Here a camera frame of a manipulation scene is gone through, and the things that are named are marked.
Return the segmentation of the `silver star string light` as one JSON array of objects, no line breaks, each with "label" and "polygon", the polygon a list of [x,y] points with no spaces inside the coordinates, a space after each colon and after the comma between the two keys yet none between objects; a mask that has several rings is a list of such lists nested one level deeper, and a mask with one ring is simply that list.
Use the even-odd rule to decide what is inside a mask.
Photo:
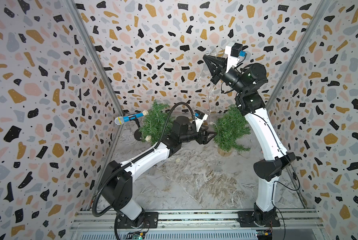
[{"label": "silver star string light", "polygon": [[[205,56],[212,56],[212,57],[223,57],[224,56],[224,49],[216,46],[212,47],[211,50],[206,50]],[[203,60],[203,69],[201,73],[198,75],[199,83],[202,84],[202,94],[203,100],[203,112],[207,112],[208,115],[216,115],[218,113],[217,106],[216,106],[216,95],[215,91],[217,90],[216,85],[211,82],[211,73],[210,70]]]}]

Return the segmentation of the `blue toy microphone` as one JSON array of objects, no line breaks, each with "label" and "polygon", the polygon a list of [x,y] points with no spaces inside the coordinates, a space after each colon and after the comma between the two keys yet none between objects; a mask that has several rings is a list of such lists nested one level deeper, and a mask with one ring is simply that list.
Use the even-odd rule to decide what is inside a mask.
[{"label": "blue toy microphone", "polygon": [[137,114],[133,114],[133,115],[129,115],[129,116],[117,117],[114,120],[114,122],[116,125],[120,126],[127,122],[134,121],[134,120],[137,120],[138,118],[142,118],[142,117],[144,117],[143,113],[137,113]]}]

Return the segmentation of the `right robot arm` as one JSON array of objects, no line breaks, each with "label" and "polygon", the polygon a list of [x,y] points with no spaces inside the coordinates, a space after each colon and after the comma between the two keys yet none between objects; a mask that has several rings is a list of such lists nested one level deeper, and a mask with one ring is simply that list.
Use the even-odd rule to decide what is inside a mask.
[{"label": "right robot arm", "polygon": [[237,93],[236,106],[250,124],[264,154],[264,159],[254,164],[254,171],[259,178],[254,210],[251,214],[245,213],[240,222],[258,227],[276,226],[276,187],[283,169],[293,162],[296,156],[287,151],[276,135],[262,97],[257,92],[268,82],[266,67],[259,63],[243,68],[240,65],[229,67],[228,59],[210,55],[205,55],[203,59],[211,73],[212,83],[223,81]]}]

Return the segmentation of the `green christmas tree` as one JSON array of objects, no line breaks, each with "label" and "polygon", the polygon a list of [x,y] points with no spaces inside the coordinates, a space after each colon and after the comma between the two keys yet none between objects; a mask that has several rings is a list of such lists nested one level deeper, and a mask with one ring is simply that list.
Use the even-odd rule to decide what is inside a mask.
[{"label": "green christmas tree", "polygon": [[152,107],[147,111],[148,114],[142,119],[140,131],[144,143],[153,146],[159,141],[169,111],[168,104],[154,101]]},{"label": "green christmas tree", "polygon": [[237,140],[251,133],[247,120],[237,106],[229,107],[228,111],[216,121],[214,130],[217,133],[214,141],[218,147],[218,153],[222,157],[230,156],[234,150],[237,152],[251,150],[249,147],[237,143]]}]

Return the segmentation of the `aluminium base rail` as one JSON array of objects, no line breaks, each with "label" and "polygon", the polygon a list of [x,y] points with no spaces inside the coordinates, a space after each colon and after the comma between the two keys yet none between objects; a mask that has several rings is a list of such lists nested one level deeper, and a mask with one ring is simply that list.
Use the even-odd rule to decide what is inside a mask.
[{"label": "aluminium base rail", "polygon": [[152,210],[138,227],[109,211],[94,217],[78,212],[69,240],[327,240],[313,209],[281,209],[266,224],[252,210]]}]

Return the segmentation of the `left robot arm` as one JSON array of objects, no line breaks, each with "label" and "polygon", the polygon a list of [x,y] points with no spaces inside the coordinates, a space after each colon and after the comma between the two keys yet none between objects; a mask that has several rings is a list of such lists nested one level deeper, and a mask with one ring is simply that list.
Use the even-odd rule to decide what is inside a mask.
[{"label": "left robot arm", "polygon": [[154,165],[178,152],[183,143],[196,141],[200,145],[208,144],[216,133],[209,132],[208,127],[204,126],[207,118],[208,115],[200,111],[196,111],[194,122],[190,122],[188,117],[179,116],[173,121],[171,132],[163,136],[159,146],[153,146],[121,163],[111,161],[94,197],[93,215],[100,217],[113,208],[126,217],[131,226],[140,226],[144,221],[145,210],[132,198],[134,181]]}]

